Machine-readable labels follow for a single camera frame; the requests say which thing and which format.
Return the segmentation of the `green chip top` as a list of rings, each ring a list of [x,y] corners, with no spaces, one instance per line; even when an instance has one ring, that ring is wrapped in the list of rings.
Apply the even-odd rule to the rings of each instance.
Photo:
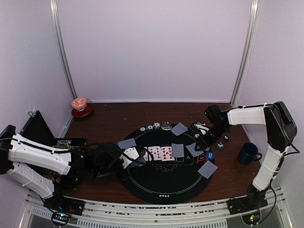
[[[151,130],[153,130],[153,129],[154,129],[153,125],[147,125],[147,126],[146,126],[146,130],[147,130],[147,131],[151,131]]]

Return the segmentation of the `blue white chip top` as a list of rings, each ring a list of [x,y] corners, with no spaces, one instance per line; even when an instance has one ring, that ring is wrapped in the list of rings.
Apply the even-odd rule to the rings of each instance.
[[[159,123],[159,122],[154,122],[153,123],[153,128],[154,129],[160,129],[160,127],[161,127],[161,123]]]

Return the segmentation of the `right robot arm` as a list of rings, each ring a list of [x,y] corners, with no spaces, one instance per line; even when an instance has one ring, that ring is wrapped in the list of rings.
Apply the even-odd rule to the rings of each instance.
[[[299,153],[294,144],[297,135],[296,123],[289,109],[283,101],[264,103],[252,106],[238,106],[221,110],[218,105],[210,105],[204,111],[210,125],[205,123],[192,123],[191,128],[198,140],[195,149],[204,150],[213,146],[233,126],[241,125],[252,143],[264,139],[263,159],[257,175],[247,189],[243,206],[246,209],[257,208],[271,187],[272,180],[280,172],[284,158]]]

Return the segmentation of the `red triangle marker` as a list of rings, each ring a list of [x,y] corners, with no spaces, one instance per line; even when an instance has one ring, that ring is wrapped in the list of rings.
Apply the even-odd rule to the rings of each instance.
[[[204,154],[201,154],[197,157],[197,163],[207,161],[207,157]]]

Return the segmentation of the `blue playing card deck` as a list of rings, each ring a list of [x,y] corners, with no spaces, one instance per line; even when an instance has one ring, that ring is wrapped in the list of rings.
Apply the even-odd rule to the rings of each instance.
[[[148,162],[150,160],[149,155],[147,152],[144,152],[143,156],[141,157],[142,162]]]

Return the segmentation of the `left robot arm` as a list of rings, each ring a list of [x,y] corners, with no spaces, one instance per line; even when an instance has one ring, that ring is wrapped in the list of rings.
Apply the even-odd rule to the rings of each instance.
[[[36,192],[58,211],[68,207],[62,196],[62,187],[47,179],[34,167],[47,169],[59,176],[90,178],[120,173],[123,170],[122,150],[114,143],[96,143],[74,149],[59,149],[31,141],[16,133],[13,125],[7,125],[0,133],[0,173],[8,175],[22,186]]]

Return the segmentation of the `clear acrylic dealer button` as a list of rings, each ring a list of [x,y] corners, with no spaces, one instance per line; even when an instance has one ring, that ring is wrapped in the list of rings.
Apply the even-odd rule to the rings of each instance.
[[[172,124],[170,122],[163,122],[161,124],[161,129],[162,130],[165,130],[165,131],[168,131],[172,128]]]

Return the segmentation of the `playing card seat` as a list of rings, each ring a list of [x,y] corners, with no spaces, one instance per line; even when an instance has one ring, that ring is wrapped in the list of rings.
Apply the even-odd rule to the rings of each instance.
[[[127,139],[127,140],[123,140],[123,141],[120,141],[118,142],[118,146],[121,148],[121,149],[128,149],[128,148],[132,148],[132,147],[135,147],[137,144],[136,144],[136,141],[134,138],[131,138],[131,139]]]

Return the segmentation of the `blue round blind button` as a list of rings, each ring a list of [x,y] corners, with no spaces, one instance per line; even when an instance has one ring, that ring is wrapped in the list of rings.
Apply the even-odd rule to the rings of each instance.
[[[205,154],[205,156],[209,159],[209,160],[214,160],[215,159],[215,154],[213,152],[207,152]]]

